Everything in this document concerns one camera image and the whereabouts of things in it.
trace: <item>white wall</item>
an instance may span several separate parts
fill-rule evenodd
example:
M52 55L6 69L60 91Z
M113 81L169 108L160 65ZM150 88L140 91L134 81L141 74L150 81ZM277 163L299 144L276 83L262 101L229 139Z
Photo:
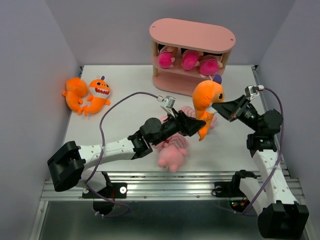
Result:
M0 3L0 239L29 239L78 65L44 0Z
M150 25L176 18L236 36L230 64L259 64L294 0L46 0L81 65L150 64Z
M284 108L283 154L291 175L300 179L320 234L320 1L297 0L265 53L258 77L275 90ZM264 94L270 108L275 98Z

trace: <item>cable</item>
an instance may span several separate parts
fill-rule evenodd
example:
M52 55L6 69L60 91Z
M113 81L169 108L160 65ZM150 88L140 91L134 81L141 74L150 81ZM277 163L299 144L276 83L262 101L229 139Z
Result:
M234 213L234 214L237 214L237 215L240 215L240 216L246 216L246 217L257 217L258 216L257 214L251 214L251 213L242 214L242 212L238 212L238 211L232 210L230 208L226 208L226 207L220 206L220 205L218 205L216 203L213 203L213 204L219 209L226 210L228 212L231 212L231 213Z
M104 133L104 130L102 129L102 123L105 119L105 117L107 116L107 114L112 110L114 109L116 106L118 106L120 103L122 103L123 101L127 100L128 98L131 98L132 96L134 95L138 95L138 94L144 94L144 95L149 95L151 97L154 97L154 98L158 98L158 96L152 94L152 93L148 93L148 92L144 92L144 91L137 91L137 92L134 92L132 94L130 94L129 96L126 96L125 98L121 99L120 101L118 101L116 104L114 104L112 107L110 107L110 109L108 111L105 112L105 114L102 116L101 120L100 120L100 124L99 124L99 128L100 128L100 132L101 132L101 137L102 137L102 148L101 148L101 152L100 152L100 156L98 158L98 161L97 161L97 164L95 165L91 175L86 179L86 181L84 182L85 185L88 187L88 189L93 192L95 195L97 195L99 198L102 198L103 200L107 201L107 202L110 202L112 204L118 204L118 205L121 205L121 206L124 206L126 207L126 211L122 212L122 213L119 213L119 214L116 214L116 215L111 215L111 216L108 216L108 215L103 215L103 214L100 214L99 212L96 212L95 211L95 214L103 217L103 218L114 218L114 217L120 217L120 216L123 216L125 214L127 214L128 212L131 211L131 208L125 204L125 203L120 203L120 202L116 202L116 201L113 201L113 200L110 200L104 196L102 196L101 194L99 194L98 192L96 192L89 184L88 182L92 179L92 177L95 175L99 165L100 165L100 162L102 160L102 157L104 155L104 150L103 150L103 147L106 145L106 140L105 140L105 133Z
M271 92L275 98L277 99L279 106L280 106L280 111L281 111L281 115L282 118L284 119L284 109L281 103L281 100L279 98L279 96L276 94L276 92L274 92L273 90L271 90L270 88L265 87L265 90ZM245 215L253 206L253 204L255 203L255 201L257 200L257 198L259 197L259 195L262 193L262 191L265 189L265 187L267 186L267 184L270 182L272 176L274 175L278 164L281 161L281 156L282 156L282 151L283 151L283 136L284 136L284 126L285 123L283 121L282 126L281 126L281 134L280 134L280 146L279 146L279 154L276 158L275 164L273 166L273 169L271 170L269 176L267 177L267 179L264 181L264 183L262 184L261 188L259 189L259 191L256 193L256 195L253 197L252 201L250 201L249 205L244 209L244 211L242 212L242 215Z

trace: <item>pink pig plush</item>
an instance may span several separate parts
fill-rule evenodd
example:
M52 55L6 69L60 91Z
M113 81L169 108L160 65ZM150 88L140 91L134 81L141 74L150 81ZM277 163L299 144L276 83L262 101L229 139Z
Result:
M158 166L161 168L167 167L170 172L175 173L185 163L185 156L187 155L188 151L186 149L177 148L171 144L160 151Z
M181 66L187 71L193 69L195 66L199 65L199 56L202 56L203 54L204 53L201 51L195 51L190 49L185 50L182 54Z
M222 68L222 63L213 55L206 55L200 61L199 72L201 77L214 76L218 69Z
M181 110L189 117L195 118L195 110L189 106L184 106ZM214 122L217 117L214 116L210 128L215 127ZM156 148L162 148L159 152L158 166L168 168L170 172L175 173L180 166L185 163L185 157L188 155L187 148L189 142L186 137L176 133L169 137L166 141L159 143Z
M173 68L173 62L175 61L175 55L178 52L177 47L164 46L159 50L158 64L163 69Z
M158 166L166 167L170 172L175 173L185 163L188 145L187 139L179 133L168 138L162 145L163 149L159 152Z

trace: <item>orange shrimp plush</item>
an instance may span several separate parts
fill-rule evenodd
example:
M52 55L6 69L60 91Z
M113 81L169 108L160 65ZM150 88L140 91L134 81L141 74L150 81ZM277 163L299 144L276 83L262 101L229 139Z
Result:
M62 95L65 97L66 104L72 111L82 114L83 108L79 104L83 104L82 100L88 94L88 87L85 81L79 77L74 77L66 81L65 90Z
M111 102L108 96L111 93L109 85L104 81L105 77L102 76L101 79L93 80L89 85L90 96L87 101L91 102L91 106L84 106L84 115L96 114L98 113L104 105L110 105Z
M207 135L214 118L214 114L208 112L207 108L214 103L222 103L224 100L225 93L221 84L212 80L205 80L196 86L192 95L195 118L206 122L205 126L198 131L199 141L203 140Z

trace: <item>white platform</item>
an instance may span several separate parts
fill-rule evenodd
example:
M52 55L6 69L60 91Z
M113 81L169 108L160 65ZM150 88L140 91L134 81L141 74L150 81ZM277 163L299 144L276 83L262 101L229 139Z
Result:
M151 65L86 65L82 79L88 84L105 76L112 94L111 105L134 92L149 92L155 95L170 95L176 98L175 109L192 105L192 98L180 94L157 89L152 83ZM254 75L249 65L227 66L222 76L225 100L230 101L244 94L245 87L255 84ZM259 97L252 101L259 113L263 113L262 101ZM70 116L65 142L75 141L77 145L96 145L102 142L99 122L109 106L96 115L85 117L73 112ZM166 113L160 108L155 98L147 95L136 95L121 103L106 116L103 123L106 143L117 141L135 133L144 122L151 117L160 118ZM240 121L232 123L217 115L216 128L199 142L199 136L188 138L190 142L189 156L180 172L229 172L245 169L257 171L246 148L246 139L253 131ZM135 160L116 161L101 165L99 171L107 172L166 172L157 166L158 152Z

